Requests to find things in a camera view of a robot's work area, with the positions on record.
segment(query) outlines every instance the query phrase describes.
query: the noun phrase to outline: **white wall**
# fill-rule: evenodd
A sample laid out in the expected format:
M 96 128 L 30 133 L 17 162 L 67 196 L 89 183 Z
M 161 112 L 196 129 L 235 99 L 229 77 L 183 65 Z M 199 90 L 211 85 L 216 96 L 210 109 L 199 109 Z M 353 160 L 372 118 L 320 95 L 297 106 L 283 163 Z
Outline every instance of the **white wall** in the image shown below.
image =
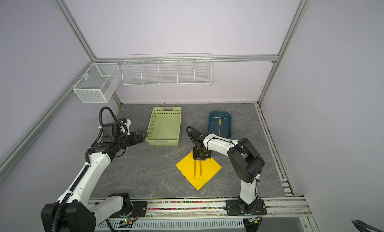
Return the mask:
M 384 0 L 313 0 L 262 107 L 320 231 L 384 230 Z
M 0 25 L 2 159 L 88 60 L 50 0 L 0 0 Z M 102 106 L 72 95 L 0 185 L 0 230 L 43 231 L 41 209 L 57 200 L 84 164 Z
M 299 0 L 65 0 L 101 58 L 277 54 Z
M 211 86 L 147 86 L 117 88 L 124 103 L 257 101 L 272 62 L 212 63 Z
M 277 54 L 300 0 L 65 0 L 95 54 Z M 270 62 L 213 63 L 211 87 L 125 87 L 124 103 L 255 101 Z
M 41 209 L 65 192 L 85 163 L 84 153 L 99 133 L 99 110 L 73 93 L 31 149 L 0 186 L 2 231 L 41 232 Z M 115 112 L 111 101 L 107 106 Z M 107 110 L 103 122 L 111 122 Z
M 88 63 L 50 0 L 0 0 L 0 160 Z

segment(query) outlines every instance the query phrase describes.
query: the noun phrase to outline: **teal tray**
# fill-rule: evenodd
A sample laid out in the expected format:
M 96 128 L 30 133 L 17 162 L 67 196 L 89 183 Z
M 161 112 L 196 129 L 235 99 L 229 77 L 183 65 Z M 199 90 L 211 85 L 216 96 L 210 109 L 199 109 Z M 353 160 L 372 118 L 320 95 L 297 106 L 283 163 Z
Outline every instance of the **teal tray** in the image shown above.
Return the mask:
M 231 114 L 225 111 L 212 111 L 209 114 L 208 131 L 224 138 L 232 136 Z

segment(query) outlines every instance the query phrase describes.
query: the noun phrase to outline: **gray marble tabletop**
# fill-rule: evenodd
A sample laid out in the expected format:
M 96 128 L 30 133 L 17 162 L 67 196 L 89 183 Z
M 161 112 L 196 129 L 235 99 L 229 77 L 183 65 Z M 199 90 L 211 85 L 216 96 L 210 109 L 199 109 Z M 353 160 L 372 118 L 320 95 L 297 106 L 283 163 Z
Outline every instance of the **gray marble tabletop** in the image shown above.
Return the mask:
M 214 110 L 232 116 L 232 139 L 248 138 L 265 160 L 258 193 L 261 197 L 284 197 L 284 189 L 266 141 L 254 104 L 178 104 L 182 108 L 179 146 L 150 146 L 147 142 L 129 147 L 124 156 L 115 158 L 101 175 L 92 198 L 104 198 L 112 193 L 128 192 L 131 198 L 154 197 L 237 197 L 240 179 L 228 157 L 212 153 L 221 169 L 199 191 L 175 166 L 192 151 L 194 144 L 185 127 L 201 133 L 207 131 L 209 113 Z M 169 104 L 125 104 L 118 118 L 131 120 L 131 131 L 147 130 L 152 109 Z

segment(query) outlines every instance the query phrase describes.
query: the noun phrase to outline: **yellow napkin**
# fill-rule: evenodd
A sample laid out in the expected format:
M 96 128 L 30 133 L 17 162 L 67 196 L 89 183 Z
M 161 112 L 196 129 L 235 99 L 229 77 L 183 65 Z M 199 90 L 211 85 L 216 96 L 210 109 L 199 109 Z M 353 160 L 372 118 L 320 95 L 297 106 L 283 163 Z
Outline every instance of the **yellow napkin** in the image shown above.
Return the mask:
M 192 152 L 180 160 L 176 166 L 197 190 L 200 190 L 221 169 L 213 158 L 205 161 L 194 160 Z

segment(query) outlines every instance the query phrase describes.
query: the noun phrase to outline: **white wire basket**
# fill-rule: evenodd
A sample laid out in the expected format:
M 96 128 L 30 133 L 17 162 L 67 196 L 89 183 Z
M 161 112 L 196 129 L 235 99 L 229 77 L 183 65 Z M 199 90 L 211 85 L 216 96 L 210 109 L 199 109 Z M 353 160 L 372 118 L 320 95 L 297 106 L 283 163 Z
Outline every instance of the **white wire basket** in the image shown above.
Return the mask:
M 122 83 L 126 86 L 211 85 L 211 57 L 130 58 L 124 60 Z
M 84 103 L 108 103 L 121 80 L 116 63 L 93 63 L 73 87 Z

